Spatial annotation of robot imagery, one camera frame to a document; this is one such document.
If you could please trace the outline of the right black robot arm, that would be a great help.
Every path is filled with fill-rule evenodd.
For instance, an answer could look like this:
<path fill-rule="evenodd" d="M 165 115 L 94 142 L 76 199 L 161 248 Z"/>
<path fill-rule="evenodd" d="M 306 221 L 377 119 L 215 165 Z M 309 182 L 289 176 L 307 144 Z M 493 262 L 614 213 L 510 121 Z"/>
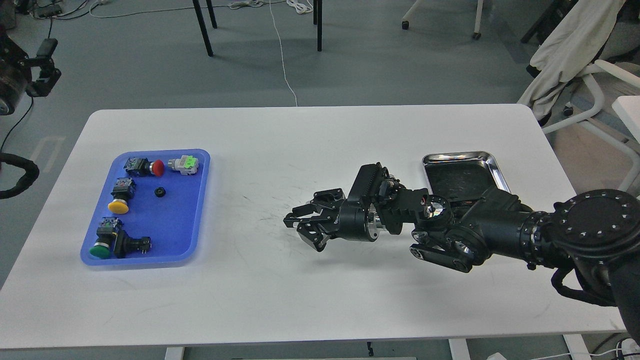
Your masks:
<path fill-rule="evenodd" d="M 283 223 L 318 252 L 330 239 L 374 242 L 382 231 L 398 235 L 413 224 L 410 253 L 425 262 L 467 273 L 501 255 L 523 260 L 531 271 L 555 269 L 558 294 L 616 307 L 639 340 L 639 199 L 626 191 L 587 191 L 548 213 L 489 186 L 459 207 L 425 187 L 408 189 L 377 162 L 360 167 L 349 194 L 317 191 Z"/>

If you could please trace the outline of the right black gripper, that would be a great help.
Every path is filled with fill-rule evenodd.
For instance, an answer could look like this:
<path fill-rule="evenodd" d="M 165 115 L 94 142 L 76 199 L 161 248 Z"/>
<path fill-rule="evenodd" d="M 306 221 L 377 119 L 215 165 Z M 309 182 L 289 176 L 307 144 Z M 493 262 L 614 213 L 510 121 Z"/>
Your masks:
<path fill-rule="evenodd" d="M 312 199 L 293 207 L 283 223 L 296 227 L 302 241 L 322 252 L 331 239 L 374 242 L 385 231 L 382 216 L 372 204 L 345 201 L 341 188 L 316 191 Z"/>

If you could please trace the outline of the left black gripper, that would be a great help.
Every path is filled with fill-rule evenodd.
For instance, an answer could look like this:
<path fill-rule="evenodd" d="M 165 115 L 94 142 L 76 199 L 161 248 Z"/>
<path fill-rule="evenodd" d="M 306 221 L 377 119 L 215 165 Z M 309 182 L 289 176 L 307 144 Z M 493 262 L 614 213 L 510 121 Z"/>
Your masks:
<path fill-rule="evenodd" d="M 28 57 L 18 44 L 2 35 L 0 39 L 0 114 L 9 116 L 15 112 L 23 93 L 32 98 L 50 95 L 61 78 L 61 70 L 52 58 L 58 46 L 55 38 L 44 39 L 35 57 Z M 31 80 L 31 68 L 39 68 L 36 80 Z"/>

